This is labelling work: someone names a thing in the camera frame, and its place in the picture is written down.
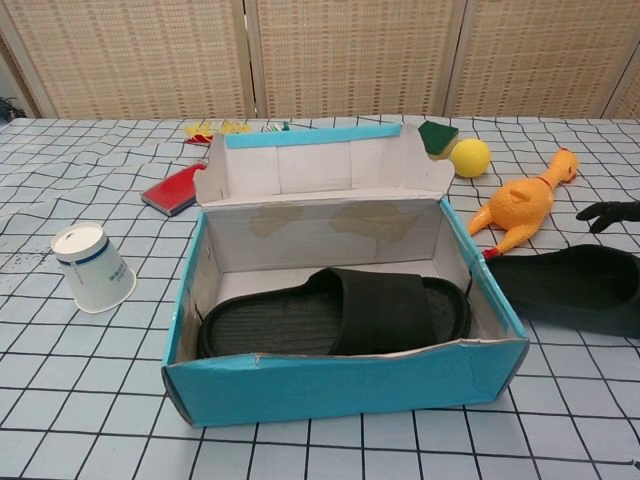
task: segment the slipper strap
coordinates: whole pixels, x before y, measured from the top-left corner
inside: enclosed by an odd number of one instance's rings
[[[329,275],[339,278],[343,292],[342,325],[329,355],[384,354],[436,343],[419,275],[328,268],[310,281],[327,281]]]

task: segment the green sponge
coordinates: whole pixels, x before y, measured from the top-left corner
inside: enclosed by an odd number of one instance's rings
[[[458,129],[440,123],[426,121],[418,128],[422,143],[433,160],[447,158],[458,140]]]

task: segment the table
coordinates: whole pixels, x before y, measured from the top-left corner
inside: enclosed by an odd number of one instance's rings
[[[286,120],[317,128],[424,117]],[[159,368],[198,208],[167,219],[140,191],[206,158],[206,147],[183,143],[189,123],[20,119],[0,131],[0,477],[640,479],[640,342],[526,319],[529,354],[493,404],[187,426]],[[493,152],[488,174],[451,186],[464,221],[506,180],[541,172],[562,145],[578,154],[579,176],[558,188],[541,231],[513,253],[589,242],[640,253],[640,224],[594,236],[575,220],[594,201],[640,198],[637,120],[452,123]],[[104,314],[77,310],[49,249],[79,220],[103,224],[138,272],[130,299]],[[476,241],[488,247],[500,235]]]

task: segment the yellow ball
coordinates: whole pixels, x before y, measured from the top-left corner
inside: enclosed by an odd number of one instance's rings
[[[458,142],[451,151],[451,162],[456,174],[473,178],[482,175],[491,160],[491,150],[482,140],[466,138]]]

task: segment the cardboard box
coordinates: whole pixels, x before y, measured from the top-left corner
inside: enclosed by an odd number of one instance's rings
[[[221,426],[496,399],[528,339],[443,199],[452,178],[409,125],[217,137],[195,177],[203,211],[162,367],[184,419]],[[216,304],[327,266],[451,280],[468,291],[469,338],[378,356],[196,359]]]

